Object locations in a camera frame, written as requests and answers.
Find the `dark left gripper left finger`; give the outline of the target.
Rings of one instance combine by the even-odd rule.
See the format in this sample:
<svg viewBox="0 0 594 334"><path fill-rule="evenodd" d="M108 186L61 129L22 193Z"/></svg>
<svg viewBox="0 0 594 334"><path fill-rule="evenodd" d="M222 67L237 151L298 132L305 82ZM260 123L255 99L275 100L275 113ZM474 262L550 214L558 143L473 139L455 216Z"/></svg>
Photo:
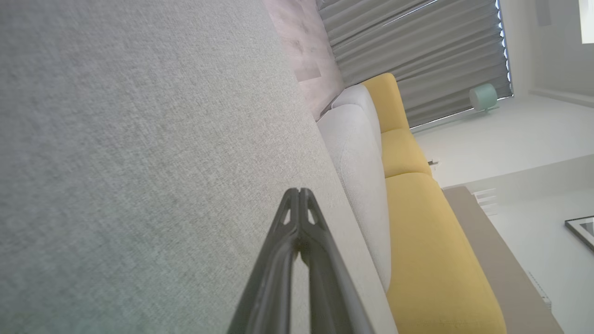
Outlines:
<svg viewBox="0 0 594 334"><path fill-rule="evenodd" d="M290 333L298 219L299 189L290 188L281 199L227 330L229 334Z"/></svg>

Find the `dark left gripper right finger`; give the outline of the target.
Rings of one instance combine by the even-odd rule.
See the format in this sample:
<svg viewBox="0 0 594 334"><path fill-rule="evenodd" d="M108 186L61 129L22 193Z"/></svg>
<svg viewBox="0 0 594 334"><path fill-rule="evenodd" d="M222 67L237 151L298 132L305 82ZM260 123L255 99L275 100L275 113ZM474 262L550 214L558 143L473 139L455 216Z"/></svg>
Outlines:
<svg viewBox="0 0 594 334"><path fill-rule="evenodd" d="M373 334L313 192L299 191L299 251L309 269L312 334Z"/></svg>

